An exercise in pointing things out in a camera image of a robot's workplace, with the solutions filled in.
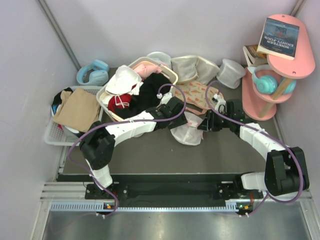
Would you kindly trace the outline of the grey plastic tray basket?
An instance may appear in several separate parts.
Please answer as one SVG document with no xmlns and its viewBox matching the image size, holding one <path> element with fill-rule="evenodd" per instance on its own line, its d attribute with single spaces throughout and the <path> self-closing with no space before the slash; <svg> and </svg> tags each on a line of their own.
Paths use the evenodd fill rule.
<svg viewBox="0 0 320 240">
<path fill-rule="evenodd" d="M 99 90 L 100 86 L 71 86 L 57 93 L 50 108 L 45 143 L 72 146 L 94 122 L 100 121 L 103 109 L 96 100 Z"/>
</svg>

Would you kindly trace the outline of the pink garment in basket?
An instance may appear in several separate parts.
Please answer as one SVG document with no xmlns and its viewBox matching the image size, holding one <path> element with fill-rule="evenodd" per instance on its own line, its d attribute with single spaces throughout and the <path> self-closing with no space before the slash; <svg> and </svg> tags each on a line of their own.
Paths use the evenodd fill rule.
<svg viewBox="0 0 320 240">
<path fill-rule="evenodd" d="M 134 69 L 134 72 L 137 73 L 142 79 L 146 79 L 153 73 L 161 73 L 162 69 L 157 65 L 140 64 Z"/>
</svg>

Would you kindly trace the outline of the beige folded garment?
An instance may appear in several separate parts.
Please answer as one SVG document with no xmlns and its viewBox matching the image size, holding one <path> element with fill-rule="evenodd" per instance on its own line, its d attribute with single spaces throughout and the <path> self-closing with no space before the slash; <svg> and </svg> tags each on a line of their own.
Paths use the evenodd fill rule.
<svg viewBox="0 0 320 240">
<path fill-rule="evenodd" d="M 73 92 L 63 90 L 60 99 L 61 107 L 54 115 L 53 122 L 85 133 L 98 120 L 100 105 L 95 95 L 77 88 Z"/>
</svg>

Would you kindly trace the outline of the red garment in basket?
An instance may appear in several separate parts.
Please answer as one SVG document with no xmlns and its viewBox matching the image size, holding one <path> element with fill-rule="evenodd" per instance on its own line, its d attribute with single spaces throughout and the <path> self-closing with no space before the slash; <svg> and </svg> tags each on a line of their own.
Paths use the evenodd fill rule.
<svg viewBox="0 0 320 240">
<path fill-rule="evenodd" d="M 130 94 L 122 94 L 112 96 L 108 102 L 107 108 L 109 111 L 115 113 L 116 109 L 125 109 L 130 106 L 132 96 Z"/>
</svg>

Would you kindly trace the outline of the grey mesh laundry bag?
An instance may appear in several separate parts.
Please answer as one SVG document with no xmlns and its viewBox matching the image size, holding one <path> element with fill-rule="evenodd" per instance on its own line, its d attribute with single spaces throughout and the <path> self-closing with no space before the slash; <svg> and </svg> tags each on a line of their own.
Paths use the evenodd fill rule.
<svg viewBox="0 0 320 240">
<path fill-rule="evenodd" d="M 207 85 L 220 71 L 218 65 L 198 55 L 187 55 L 171 59 L 173 72 L 178 76 L 177 84 L 198 81 Z"/>
</svg>

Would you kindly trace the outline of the blue paperback book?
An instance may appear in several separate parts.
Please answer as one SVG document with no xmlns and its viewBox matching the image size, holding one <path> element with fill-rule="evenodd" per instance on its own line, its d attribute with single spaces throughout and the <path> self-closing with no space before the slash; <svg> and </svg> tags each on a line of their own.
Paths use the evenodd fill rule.
<svg viewBox="0 0 320 240">
<path fill-rule="evenodd" d="M 257 46 L 257 52 L 294 60 L 300 27 L 267 18 Z"/>
</svg>

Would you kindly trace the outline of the pink tiered side shelf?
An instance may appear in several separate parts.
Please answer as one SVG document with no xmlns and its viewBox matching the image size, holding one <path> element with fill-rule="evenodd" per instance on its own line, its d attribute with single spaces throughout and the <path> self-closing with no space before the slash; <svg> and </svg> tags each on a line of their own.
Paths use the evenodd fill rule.
<svg viewBox="0 0 320 240">
<path fill-rule="evenodd" d="M 290 83 L 292 83 L 293 80 L 308 77 L 316 67 L 305 24 L 298 18 L 287 14 L 274 14 L 271 15 L 270 18 L 299 26 L 299 34 L 296 54 L 293 60 L 269 55 L 267 62 L 270 68 L 256 72 L 258 77 L 270 75 L 278 82 L 284 77 L 284 80 L 279 84 L 278 89 L 276 89 L 273 94 L 260 93 L 252 80 L 254 68 L 246 68 L 246 74 L 242 78 L 242 106 L 244 112 L 250 118 L 258 121 L 271 119 L 276 114 L 277 104 L 287 101 L 292 96 L 291 93 L 284 94 L 285 89 Z"/>
</svg>

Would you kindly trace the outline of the white cylindrical mesh bag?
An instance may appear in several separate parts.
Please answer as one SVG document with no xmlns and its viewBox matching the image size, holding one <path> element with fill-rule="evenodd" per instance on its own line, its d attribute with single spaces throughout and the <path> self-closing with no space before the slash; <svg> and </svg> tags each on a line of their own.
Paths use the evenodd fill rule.
<svg viewBox="0 0 320 240">
<path fill-rule="evenodd" d="M 246 70 L 236 61 L 224 58 L 217 73 L 217 80 L 230 89 L 236 89 L 241 79 L 246 75 Z"/>
</svg>

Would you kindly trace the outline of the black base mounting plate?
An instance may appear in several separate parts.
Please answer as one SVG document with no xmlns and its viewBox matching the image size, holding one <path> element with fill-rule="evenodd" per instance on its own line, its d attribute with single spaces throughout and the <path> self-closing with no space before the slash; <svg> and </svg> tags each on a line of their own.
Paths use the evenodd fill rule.
<svg viewBox="0 0 320 240">
<path fill-rule="evenodd" d="M 85 199 L 112 200 L 120 207 L 224 207 L 226 201 L 244 200 L 251 204 L 263 198 L 258 190 L 241 190 L 232 173 L 194 174 L 113 174 L 108 192 L 88 184 Z"/>
</svg>

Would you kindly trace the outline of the white mesh bag behind basket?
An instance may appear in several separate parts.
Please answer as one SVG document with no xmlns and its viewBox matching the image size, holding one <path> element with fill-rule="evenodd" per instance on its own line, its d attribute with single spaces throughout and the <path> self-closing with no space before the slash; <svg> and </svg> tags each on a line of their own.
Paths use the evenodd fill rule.
<svg viewBox="0 0 320 240">
<path fill-rule="evenodd" d="M 167 66 L 169 69 L 172 69 L 172 58 L 162 51 L 151 52 L 147 54 L 146 57 L 154 60 L 157 63 Z"/>
</svg>

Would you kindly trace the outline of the cream plastic laundry basket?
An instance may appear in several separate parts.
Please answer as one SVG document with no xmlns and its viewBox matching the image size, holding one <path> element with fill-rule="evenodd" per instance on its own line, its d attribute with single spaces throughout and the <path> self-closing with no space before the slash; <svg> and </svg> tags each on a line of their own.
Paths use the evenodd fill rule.
<svg viewBox="0 0 320 240">
<path fill-rule="evenodd" d="M 129 65 L 117 68 L 110 80 L 96 94 L 101 109 L 112 121 L 124 120 L 116 112 L 133 105 L 133 97 L 139 95 L 140 88 L 151 74 L 161 74 L 173 85 L 178 82 L 178 75 L 167 64 L 149 57 L 140 57 Z"/>
</svg>

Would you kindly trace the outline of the black garment in basket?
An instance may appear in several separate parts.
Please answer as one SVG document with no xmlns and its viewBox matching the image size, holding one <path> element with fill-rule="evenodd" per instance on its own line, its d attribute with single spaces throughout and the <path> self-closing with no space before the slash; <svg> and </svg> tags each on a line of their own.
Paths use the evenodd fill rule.
<svg viewBox="0 0 320 240">
<path fill-rule="evenodd" d="M 162 73 L 152 73 L 147 77 L 139 88 L 138 95 L 131 95 L 131 101 L 128 108 L 116 109 L 115 114 L 122 119 L 134 117 L 148 108 L 157 107 L 160 100 L 157 98 L 159 88 L 164 84 L 171 82 Z"/>
</svg>

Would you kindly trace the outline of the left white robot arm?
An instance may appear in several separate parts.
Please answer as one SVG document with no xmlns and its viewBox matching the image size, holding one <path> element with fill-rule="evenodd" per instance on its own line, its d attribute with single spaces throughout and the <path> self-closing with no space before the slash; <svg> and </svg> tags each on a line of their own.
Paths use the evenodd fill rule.
<svg viewBox="0 0 320 240">
<path fill-rule="evenodd" d="M 185 108 L 180 99 L 172 97 L 166 104 L 150 107 L 124 121 L 101 128 L 98 128 L 99 121 L 93 123 L 91 132 L 81 140 L 79 148 L 96 182 L 97 194 L 105 199 L 113 194 L 109 163 L 118 144 L 138 135 L 186 124 Z"/>
</svg>

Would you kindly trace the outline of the white pink-trimmed mesh laundry bag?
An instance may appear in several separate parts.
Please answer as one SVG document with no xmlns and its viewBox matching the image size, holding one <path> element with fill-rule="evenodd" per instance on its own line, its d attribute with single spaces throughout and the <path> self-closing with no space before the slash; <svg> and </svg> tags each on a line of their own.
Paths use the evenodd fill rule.
<svg viewBox="0 0 320 240">
<path fill-rule="evenodd" d="M 176 141 L 183 145 L 197 146 L 203 140 L 203 130 L 199 130 L 198 126 L 202 123 L 202 119 L 197 115 L 185 112 L 187 123 L 170 130 Z"/>
</svg>

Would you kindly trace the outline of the light blue headphones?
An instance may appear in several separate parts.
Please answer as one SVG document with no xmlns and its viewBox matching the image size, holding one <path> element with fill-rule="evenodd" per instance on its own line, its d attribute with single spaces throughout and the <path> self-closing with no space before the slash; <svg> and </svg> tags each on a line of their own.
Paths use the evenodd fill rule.
<svg viewBox="0 0 320 240">
<path fill-rule="evenodd" d="M 103 86 L 109 81 L 109 70 L 107 63 L 95 59 L 78 71 L 76 80 L 82 86 Z"/>
</svg>

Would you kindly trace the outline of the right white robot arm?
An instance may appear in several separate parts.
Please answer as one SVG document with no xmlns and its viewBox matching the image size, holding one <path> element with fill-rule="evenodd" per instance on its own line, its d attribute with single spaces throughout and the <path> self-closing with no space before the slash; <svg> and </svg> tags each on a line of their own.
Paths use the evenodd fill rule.
<svg viewBox="0 0 320 240">
<path fill-rule="evenodd" d="M 304 151 L 300 147 L 288 147 L 269 135 L 255 120 L 247 118 L 239 99 L 212 98 L 214 109 L 206 112 L 198 126 L 205 132 L 229 129 L 248 143 L 265 160 L 263 172 L 238 175 L 233 192 L 245 198 L 252 190 L 266 191 L 272 197 L 302 192 L 310 186 Z"/>
</svg>

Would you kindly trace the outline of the teal headphones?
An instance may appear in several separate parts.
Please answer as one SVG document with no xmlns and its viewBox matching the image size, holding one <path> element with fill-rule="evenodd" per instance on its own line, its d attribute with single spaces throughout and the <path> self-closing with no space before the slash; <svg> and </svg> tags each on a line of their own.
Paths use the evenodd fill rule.
<svg viewBox="0 0 320 240">
<path fill-rule="evenodd" d="M 256 75 L 256 72 L 271 70 L 271 67 L 268 64 L 259 65 L 257 67 L 249 66 L 248 70 L 251 73 L 253 83 L 261 94 L 271 95 L 276 91 L 278 88 L 278 82 L 275 77 L 271 75 L 257 77 Z"/>
</svg>

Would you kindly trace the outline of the stacked books on shelf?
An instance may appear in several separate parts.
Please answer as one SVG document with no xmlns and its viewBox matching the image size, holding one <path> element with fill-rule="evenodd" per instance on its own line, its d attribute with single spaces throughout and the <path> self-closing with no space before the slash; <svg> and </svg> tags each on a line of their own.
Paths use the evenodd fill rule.
<svg viewBox="0 0 320 240">
<path fill-rule="evenodd" d="M 248 67 L 257 67 L 268 63 L 267 55 L 257 52 L 257 44 L 245 45 L 242 49 Z"/>
</svg>

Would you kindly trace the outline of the patterned flat laundry bag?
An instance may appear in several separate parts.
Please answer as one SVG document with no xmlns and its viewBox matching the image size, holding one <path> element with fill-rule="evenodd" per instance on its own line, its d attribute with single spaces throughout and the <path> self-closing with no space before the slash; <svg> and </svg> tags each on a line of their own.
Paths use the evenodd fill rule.
<svg viewBox="0 0 320 240">
<path fill-rule="evenodd" d="M 196 80 L 188 82 L 188 83 L 182 83 L 182 84 L 177 84 L 177 86 L 183 91 L 183 94 L 186 99 L 186 103 L 190 105 L 194 105 L 197 108 L 201 109 L 201 111 L 198 111 L 196 109 L 191 109 L 189 107 L 186 107 L 186 110 L 197 115 L 203 115 L 207 112 L 207 110 L 210 109 L 210 107 L 207 104 L 206 101 L 206 89 L 207 85 L 204 85 Z M 216 103 L 213 101 L 213 97 L 215 94 L 218 93 L 218 89 L 214 87 L 209 87 L 207 96 L 209 98 L 209 102 L 214 108 L 216 106 Z M 174 96 L 183 101 L 183 96 L 180 91 L 177 89 L 174 89 Z"/>
</svg>

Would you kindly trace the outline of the white garment in basket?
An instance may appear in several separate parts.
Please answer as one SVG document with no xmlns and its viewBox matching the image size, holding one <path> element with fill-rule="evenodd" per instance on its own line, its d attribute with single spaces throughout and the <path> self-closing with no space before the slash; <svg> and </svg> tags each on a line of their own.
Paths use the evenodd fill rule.
<svg viewBox="0 0 320 240">
<path fill-rule="evenodd" d="M 105 91 L 112 95 L 138 95 L 142 78 L 127 65 L 120 66 L 105 85 Z"/>
</svg>

